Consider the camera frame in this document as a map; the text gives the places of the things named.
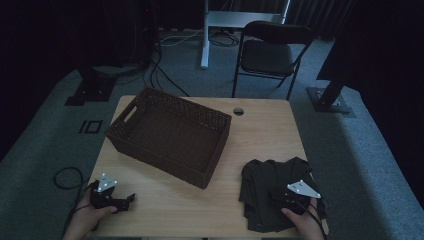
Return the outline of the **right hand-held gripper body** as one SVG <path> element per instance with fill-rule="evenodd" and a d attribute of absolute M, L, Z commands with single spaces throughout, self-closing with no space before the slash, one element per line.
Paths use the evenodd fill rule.
<path fill-rule="evenodd" d="M 312 198 L 320 199 L 322 197 L 320 193 L 303 180 L 279 187 L 271 191 L 270 196 L 274 205 L 287 208 L 298 215 L 306 212 Z"/>

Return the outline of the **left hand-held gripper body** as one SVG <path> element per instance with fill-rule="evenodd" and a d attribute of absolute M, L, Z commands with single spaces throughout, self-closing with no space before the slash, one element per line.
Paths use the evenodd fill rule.
<path fill-rule="evenodd" d="M 95 209 L 113 206 L 118 212 L 127 211 L 130 206 L 130 197 L 126 199 L 115 199 L 112 197 L 118 181 L 102 173 L 99 180 L 90 184 L 90 203 Z"/>

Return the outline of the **dark cloth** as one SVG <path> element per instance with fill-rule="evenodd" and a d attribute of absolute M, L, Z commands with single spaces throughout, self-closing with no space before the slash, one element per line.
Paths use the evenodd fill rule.
<path fill-rule="evenodd" d="M 268 233 L 292 228 L 294 224 L 281 212 L 282 208 L 272 203 L 270 192 L 299 180 L 318 192 L 311 172 L 309 163 L 298 157 L 287 162 L 249 161 L 242 169 L 239 195 L 239 201 L 244 204 L 248 229 Z"/>

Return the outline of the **brown woven basket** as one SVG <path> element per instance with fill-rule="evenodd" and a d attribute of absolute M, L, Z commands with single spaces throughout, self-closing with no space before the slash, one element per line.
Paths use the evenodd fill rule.
<path fill-rule="evenodd" d="M 118 152 L 204 189 L 226 145 L 231 121 L 221 111 L 146 88 L 105 135 Z"/>

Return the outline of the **person's right hand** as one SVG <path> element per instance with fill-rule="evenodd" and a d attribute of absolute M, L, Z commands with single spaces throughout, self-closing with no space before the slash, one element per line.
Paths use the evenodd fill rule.
<path fill-rule="evenodd" d="M 302 215 L 298 215 L 287 208 L 281 209 L 282 213 L 295 225 L 304 240 L 326 240 L 319 223 L 317 203 L 317 199 L 311 198 L 308 210 Z"/>

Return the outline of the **person's left hand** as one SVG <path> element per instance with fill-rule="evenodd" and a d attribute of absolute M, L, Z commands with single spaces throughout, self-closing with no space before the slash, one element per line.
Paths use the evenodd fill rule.
<path fill-rule="evenodd" d="M 114 206 L 94 208 L 90 202 L 90 193 L 86 192 L 79 201 L 76 211 L 72 214 L 62 240 L 85 240 L 88 233 L 100 220 L 116 211 L 117 208 Z"/>

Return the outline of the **black stand base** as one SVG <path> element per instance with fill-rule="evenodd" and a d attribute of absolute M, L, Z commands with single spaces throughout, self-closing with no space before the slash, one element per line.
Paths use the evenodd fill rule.
<path fill-rule="evenodd" d="M 117 78 L 102 76 L 93 68 L 78 68 L 82 81 L 73 96 L 67 98 L 66 106 L 83 106 L 86 102 L 108 102 Z"/>

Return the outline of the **black folding chair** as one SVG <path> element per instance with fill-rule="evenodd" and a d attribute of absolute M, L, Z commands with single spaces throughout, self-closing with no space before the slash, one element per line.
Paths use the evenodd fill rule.
<path fill-rule="evenodd" d="M 314 40 L 310 28 L 268 21 L 252 21 L 241 31 L 233 78 L 235 97 L 238 76 L 278 79 L 280 87 L 291 78 L 286 99 L 294 87 L 301 60 Z"/>

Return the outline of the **black stand with base plate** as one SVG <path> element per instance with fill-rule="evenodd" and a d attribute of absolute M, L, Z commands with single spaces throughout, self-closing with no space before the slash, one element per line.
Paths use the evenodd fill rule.
<path fill-rule="evenodd" d="M 316 112 L 339 113 L 344 118 L 355 118 L 356 115 L 341 96 L 343 81 L 330 81 L 325 88 L 308 87 L 307 93 Z"/>

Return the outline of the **white metal desk frame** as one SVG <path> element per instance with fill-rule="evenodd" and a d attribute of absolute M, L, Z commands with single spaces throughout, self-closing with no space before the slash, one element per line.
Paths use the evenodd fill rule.
<path fill-rule="evenodd" d="M 287 13 L 291 0 L 280 0 L 282 10 L 279 13 L 259 13 L 259 12 L 230 12 L 230 11 L 211 11 L 209 9 L 209 0 L 204 0 L 204 25 L 203 25 L 203 47 L 200 60 L 200 67 L 207 69 L 209 66 L 209 28 L 243 28 L 251 21 L 261 20 L 284 24 L 287 19 Z"/>

